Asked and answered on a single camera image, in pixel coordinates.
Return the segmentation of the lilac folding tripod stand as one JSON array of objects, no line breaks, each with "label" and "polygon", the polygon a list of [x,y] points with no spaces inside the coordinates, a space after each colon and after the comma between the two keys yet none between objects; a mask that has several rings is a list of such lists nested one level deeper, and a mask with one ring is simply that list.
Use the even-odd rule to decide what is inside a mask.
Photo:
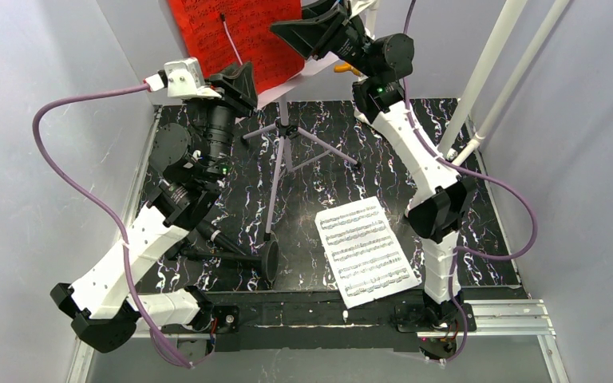
[{"label": "lilac folding tripod stand", "polygon": [[[272,227],[275,213],[275,203],[277,200],[277,192],[279,181],[281,177],[286,173],[295,172],[299,169],[306,167],[308,164],[313,164],[318,160],[321,160],[325,156],[337,156],[340,159],[346,161],[354,169],[359,169],[362,166],[360,160],[356,160],[352,156],[348,156],[336,147],[328,144],[326,141],[321,140],[315,134],[308,132],[298,124],[292,124],[289,120],[288,102],[285,96],[281,96],[278,99],[279,116],[273,124],[269,124],[259,128],[253,132],[249,132],[241,136],[240,140],[244,145],[247,145],[249,139],[261,136],[266,132],[277,132],[279,138],[279,146],[275,158],[274,174],[271,181],[271,193],[268,203],[267,221],[263,233],[263,239],[269,241],[272,239]],[[303,161],[301,164],[294,165],[292,162],[291,141],[296,138],[306,138],[312,143],[317,144],[323,149],[323,152],[317,156]]]}]

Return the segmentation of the black microphone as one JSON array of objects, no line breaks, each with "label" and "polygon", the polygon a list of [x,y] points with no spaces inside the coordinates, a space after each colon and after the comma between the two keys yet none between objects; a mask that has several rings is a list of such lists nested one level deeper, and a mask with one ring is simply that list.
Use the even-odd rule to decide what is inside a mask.
[{"label": "black microphone", "polygon": [[225,235],[217,226],[212,223],[202,220],[197,226],[196,230],[206,240],[211,241],[218,247],[238,255],[247,255],[247,252],[235,241]]}]

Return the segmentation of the black microphone desk stand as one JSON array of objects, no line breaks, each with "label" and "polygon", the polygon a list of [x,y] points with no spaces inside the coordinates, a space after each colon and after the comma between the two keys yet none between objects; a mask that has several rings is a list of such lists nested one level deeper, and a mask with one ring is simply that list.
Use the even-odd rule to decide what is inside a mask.
[{"label": "black microphone desk stand", "polygon": [[165,251],[164,258],[171,261],[185,258],[188,260],[221,259],[238,262],[243,266],[259,268],[259,276],[268,283],[269,287],[273,286],[278,275],[279,244],[275,239],[270,239],[259,255],[241,255],[232,251],[211,253],[187,247],[186,242],[187,240],[183,239],[170,247]]}]

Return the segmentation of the white sheet music page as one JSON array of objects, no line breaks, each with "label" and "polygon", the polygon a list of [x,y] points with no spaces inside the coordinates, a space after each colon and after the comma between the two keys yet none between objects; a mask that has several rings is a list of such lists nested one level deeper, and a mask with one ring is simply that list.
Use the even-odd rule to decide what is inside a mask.
[{"label": "white sheet music page", "polygon": [[315,224],[346,308],[420,285],[377,197],[320,211]]}]

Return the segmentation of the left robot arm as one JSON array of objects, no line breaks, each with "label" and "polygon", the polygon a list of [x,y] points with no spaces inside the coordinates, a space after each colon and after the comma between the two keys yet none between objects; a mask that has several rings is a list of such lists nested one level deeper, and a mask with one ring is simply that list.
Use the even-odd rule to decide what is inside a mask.
[{"label": "left robot arm", "polygon": [[250,62],[204,76],[195,58],[170,61],[144,81],[144,88],[166,89],[169,97],[182,100],[189,122],[157,129],[148,164],[160,184],[93,268],[50,293],[76,335],[101,353],[114,351],[137,331],[160,335],[164,326],[194,326],[208,308],[192,287],[139,294],[136,283],[211,210],[230,172],[235,124],[258,106]]}]

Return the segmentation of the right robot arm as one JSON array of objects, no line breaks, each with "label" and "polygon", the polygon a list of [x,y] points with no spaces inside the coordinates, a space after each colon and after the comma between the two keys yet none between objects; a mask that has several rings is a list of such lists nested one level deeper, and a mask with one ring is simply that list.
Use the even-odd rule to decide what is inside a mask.
[{"label": "right robot arm", "polygon": [[418,124],[402,81],[413,72],[414,41],[405,33],[372,37],[348,1],[317,1],[302,17],[269,30],[304,58],[332,53],[362,74],[352,85],[364,122],[393,147],[416,186],[406,217],[425,252],[423,319],[439,326],[464,314],[457,240],[477,182],[455,170]]}]

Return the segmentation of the white pvc pipe frame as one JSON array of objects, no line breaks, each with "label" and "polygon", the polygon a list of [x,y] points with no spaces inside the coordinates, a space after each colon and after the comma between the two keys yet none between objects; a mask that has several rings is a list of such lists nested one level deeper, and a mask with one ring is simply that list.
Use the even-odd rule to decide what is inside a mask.
[{"label": "white pvc pipe frame", "polygon": [[559,21],[570,2],[568,0],[564,0],[555,1],[552,3],[552,6],[549,8],[544,20],[540,23],[538,30],[532,37],[532,40],[529,42],[525,51],[520,56],[514,70],[509,76],[507,82],[504,84],[492,107],[488,111],[483,124],[481,124],[478,130],[474,133],[473,137],[466,144],[465,148],[460,152],[456,152],[451,148],[451,146],[457,137],[457,132],[466,122],[475,101],[480,95],[489,74],[492,72],[496,61],[498,60],[511,32],[513,31],[513,28],[516,26],[516,23],[526,4],[526,1],[507,1],[504,4],[495,25],[492,28],[492,32],[490,33],[481,55],[474,67],[471,77],[465,86],[465,91],[462,93],[459,105],[457,106],[457,111],[455,112],[453,119],[450,121],[449,129],[445,132],[444,138],[438,145],[444,158],[451,160],[452,163],[457,166],[463,164],[467,158],[481,146],[484,139],[489,135],[489,132],[492,130],[496,120],[503,112],[504,106],[508,103],[509,98],[521,82],[523,75],[525,75],[530,68],[533,60],[538,55],[541,47],[548,39],[549,34],[556,26],[556,23]]}]

